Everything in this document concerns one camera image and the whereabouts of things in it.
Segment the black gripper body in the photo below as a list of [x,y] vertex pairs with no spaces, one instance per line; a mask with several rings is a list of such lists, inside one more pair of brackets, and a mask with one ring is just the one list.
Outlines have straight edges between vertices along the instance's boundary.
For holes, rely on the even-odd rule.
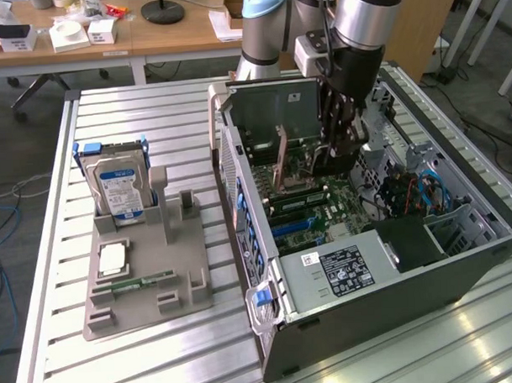
[[318,70],[323,75],[320,78],[319,100],[324,108],[332,97],[340,94],[354,100],[354,107],[362,110],[365,100],[375,81],[379,67],[384,57],[386,47],[377,50],[359,50],[346,46],[333,50],[333,59],[328,66],[328,58],[318,60]]

